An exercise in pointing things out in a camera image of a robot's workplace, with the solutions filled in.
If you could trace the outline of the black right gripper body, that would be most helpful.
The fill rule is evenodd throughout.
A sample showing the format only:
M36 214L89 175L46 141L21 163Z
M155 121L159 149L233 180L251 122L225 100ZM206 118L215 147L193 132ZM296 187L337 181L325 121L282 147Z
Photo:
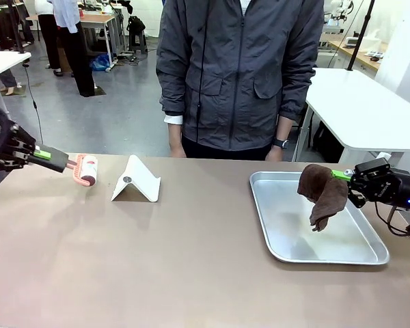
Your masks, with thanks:
M369 175L371 202L410 210L410 173L399 169Z

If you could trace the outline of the person's left hand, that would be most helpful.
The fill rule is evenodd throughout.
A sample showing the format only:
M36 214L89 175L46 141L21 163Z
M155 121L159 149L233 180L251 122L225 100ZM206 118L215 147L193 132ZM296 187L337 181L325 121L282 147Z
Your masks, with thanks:
M284 149L278 146L272 146L268 154L266 155L265 161L270 162L280 162L283 160Z

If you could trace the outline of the person's right hand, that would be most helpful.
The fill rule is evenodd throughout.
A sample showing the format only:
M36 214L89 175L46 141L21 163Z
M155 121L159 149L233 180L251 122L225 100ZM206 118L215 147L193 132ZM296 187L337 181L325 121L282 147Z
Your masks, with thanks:
M186 158L184 148L182 146L182 137L169 138L170 155L173 158Z

